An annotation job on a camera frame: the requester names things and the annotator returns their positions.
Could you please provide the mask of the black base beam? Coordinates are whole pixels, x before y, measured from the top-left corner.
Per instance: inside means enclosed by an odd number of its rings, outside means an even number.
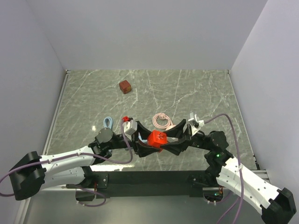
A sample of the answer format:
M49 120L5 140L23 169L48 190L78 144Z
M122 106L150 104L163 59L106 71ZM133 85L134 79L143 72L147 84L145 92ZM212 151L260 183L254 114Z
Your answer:
M202 197L203 188L219 184L205 171L88 171L78 184L110 197Z

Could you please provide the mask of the red cube socket adapter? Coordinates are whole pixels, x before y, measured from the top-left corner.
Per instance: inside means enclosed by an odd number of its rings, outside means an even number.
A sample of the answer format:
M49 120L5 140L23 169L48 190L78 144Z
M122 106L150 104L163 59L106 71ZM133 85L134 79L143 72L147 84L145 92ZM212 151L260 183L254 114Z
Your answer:
M168 143L167 135L164 132L153 130L147 138L147 144L151 147L162 150L161 146Z

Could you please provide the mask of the dark red cube adapter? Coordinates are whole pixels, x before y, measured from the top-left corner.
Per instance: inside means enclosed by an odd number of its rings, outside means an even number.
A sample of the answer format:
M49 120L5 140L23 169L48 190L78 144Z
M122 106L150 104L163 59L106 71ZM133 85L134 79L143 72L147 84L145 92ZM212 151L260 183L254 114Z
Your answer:
M127 94L132 90L131 84L127 80L124 80L124 81L120 82L119 83L119 88L120 88L120 90L122 91L123 94Z

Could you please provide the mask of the pink round power strip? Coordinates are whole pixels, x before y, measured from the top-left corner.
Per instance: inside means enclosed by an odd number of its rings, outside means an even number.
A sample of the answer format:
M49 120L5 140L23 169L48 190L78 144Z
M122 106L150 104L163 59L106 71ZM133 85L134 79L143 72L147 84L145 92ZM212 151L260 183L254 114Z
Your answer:
M175 127L175 125L169 125L167 128L166 128L166 131L168 131L168 130L170 130L170 129L172 129L172 128L174 128ZM173 142L173 141L176 141L177 140L177 138L173 138L173 137L167 137L167 140L169 141L169 142Z

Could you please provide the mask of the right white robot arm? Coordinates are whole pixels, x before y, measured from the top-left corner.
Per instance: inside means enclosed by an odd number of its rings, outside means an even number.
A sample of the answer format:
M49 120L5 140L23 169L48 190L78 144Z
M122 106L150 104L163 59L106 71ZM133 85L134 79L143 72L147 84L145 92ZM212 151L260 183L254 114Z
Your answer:
M187 124L182 120L178 125L170 125L165 133L177 141L162 148L179 155L188 147L208 150L205 159L209 167L199 175L188 177L194 187L223 186L248 202L266 224L287 224L297 212L293 194L287 188L279 189L271 185L241 164L228 150L227 138L223 131L204 134L200 127L203 121Z

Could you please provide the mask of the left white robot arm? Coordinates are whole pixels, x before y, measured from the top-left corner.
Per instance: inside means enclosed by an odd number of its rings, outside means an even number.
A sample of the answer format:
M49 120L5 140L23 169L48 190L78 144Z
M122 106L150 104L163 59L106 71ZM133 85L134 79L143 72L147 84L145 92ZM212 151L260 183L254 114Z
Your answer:
M115 134L108 127L102 128L95 136L95 140L80 149L53 155L39 155L36 151L27 153L9 171L9 179L17 201L30 198L40 190L58 185L75 185L79 188L93 188L98 185L99 178L92 171L93 165L105 161L113 162L112 150L128 149L130 163L133 154L145 157L160 152L159 147L150 146L139 140L139 124L133 125L131 138L125 135L124 128L121 134Z

